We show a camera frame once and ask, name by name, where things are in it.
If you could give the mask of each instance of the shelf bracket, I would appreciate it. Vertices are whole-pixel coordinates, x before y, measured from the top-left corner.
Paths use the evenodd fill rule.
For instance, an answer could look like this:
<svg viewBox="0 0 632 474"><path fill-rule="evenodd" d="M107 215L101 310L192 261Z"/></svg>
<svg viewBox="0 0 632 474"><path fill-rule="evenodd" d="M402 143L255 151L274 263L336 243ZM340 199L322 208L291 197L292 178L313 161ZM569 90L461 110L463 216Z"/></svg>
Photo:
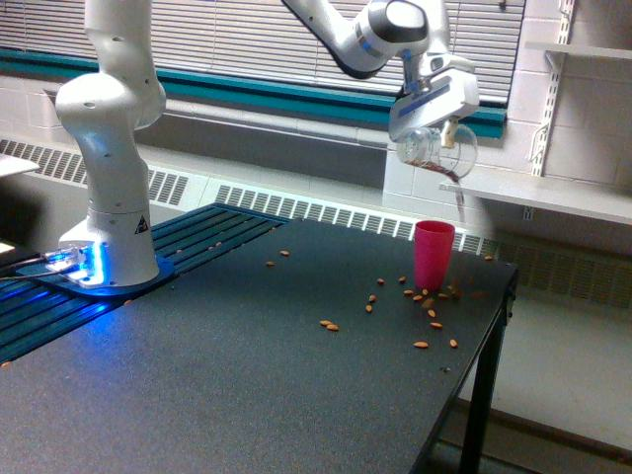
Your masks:
<svg viewBox="0 0 632 474"><path fill-rule="evenodd" d="M544 51L544 57L546 57L546 62L551 66L551 71L554 74L562 74L562 69L564 67L564 56L563 52L557 51Z"/></svg>
<svg viewBox="0 0 632 474"><path fill-rule="evenodd" d="M560 23L560 33L557 38L558 44L568 44L573 25L573 13L575 11L576 0L559 0L559 9L562 14ZM531 150L529 151L529 161L531 162L531 175L542 176L544 174L544 161L549 148L551 130L553 128L553 118L557 106L557 96L564 70L565 54L546 51L545 57L551 65L549 77L549 88L546 94L544 106L544 117L540 127L533 133L531 140Z"/></svg>

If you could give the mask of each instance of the pink plastic cup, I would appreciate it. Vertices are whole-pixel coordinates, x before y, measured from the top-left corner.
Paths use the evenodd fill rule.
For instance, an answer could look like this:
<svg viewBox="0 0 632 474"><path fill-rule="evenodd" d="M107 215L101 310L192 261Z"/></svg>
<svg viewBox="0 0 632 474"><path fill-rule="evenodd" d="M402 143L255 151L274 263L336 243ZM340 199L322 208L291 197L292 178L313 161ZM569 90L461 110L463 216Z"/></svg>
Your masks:
<svg viewBox="0 0 632 474"><path fill-rule="evenodd" d="M415 226L415 285L436 291L441 288L450 263L454 226L423 220Z"/></svg>

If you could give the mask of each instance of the wall shelf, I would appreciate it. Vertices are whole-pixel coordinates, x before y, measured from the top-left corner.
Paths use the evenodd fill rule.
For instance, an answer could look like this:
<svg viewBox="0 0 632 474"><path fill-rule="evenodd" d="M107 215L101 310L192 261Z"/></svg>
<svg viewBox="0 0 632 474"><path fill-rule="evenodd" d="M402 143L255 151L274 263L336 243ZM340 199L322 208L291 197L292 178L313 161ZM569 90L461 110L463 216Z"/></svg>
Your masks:
<svg viewBox="0 0 632 474"><path fill-rule="evenodd" d="M453 192L458 189L452 182L439 187ZM477 198L632 224L632 191L604 185L476 167L462 180L461 190Z"/></svg>
<svg viewBox="0 0 632 474"><path fill-rule="evenodd" d="M613 49L610 47L558 44L555 42L539 41L527 41L525 47L528 49L539 49L546 52L570 54L572 56L632 60L632 50L630 49Z"/></svg>
<svg viewBox="0 0 632 474"><path fill-rule="evenodd" d="M0 178L18 175L20 173L27 173L29 171L34 171L37 168L39 168L39 166L32 161L0 154Z"/></svg>

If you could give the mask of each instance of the cable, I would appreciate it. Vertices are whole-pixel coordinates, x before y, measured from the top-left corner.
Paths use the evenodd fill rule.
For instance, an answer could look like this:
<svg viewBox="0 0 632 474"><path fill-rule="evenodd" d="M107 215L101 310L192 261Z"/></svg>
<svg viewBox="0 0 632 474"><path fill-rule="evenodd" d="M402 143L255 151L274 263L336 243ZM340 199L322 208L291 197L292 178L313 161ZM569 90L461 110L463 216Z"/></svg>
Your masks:
<svg viewBox="0 0 632 474"><path fill-rule="evenodd" d="M0 269L0 275L20 269L21 267L25 267L26 265L39 264L45 261L46 261L46 257L34 257L32 259L22 260L21 262L16 262L15 264L2 267Z"/></svg>
<svg viewBox="0 0 632 474"><path fill-rule="evenodd" d="M24 276L2 276L0 277L0 281L20 281L24 279L54 277L55 275L67 274L70 272L74 272L76 270L77 270L76 267L71 267L69 269L59 270L57 272L46 272L45 274L33 274L33 275L24 275Z"/></svg>

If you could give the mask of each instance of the window blinds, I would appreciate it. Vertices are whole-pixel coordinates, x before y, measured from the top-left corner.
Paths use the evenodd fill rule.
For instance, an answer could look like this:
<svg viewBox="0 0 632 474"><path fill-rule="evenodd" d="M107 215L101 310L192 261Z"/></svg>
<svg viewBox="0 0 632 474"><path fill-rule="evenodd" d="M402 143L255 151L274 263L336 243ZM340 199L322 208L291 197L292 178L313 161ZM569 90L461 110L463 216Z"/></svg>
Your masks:
<svg viewBox="0 0 632 474"><path fill-rule="evenodd" d="M332 0L352 19L367 0ZM475 61L484 101L508 99L525 0L446 1L452 50ZM95 57L83 0L0 1L0 46ZM156 64L216 74L395 93L401 61L374 78L343 74L280 0L154 0Z"/></svg>

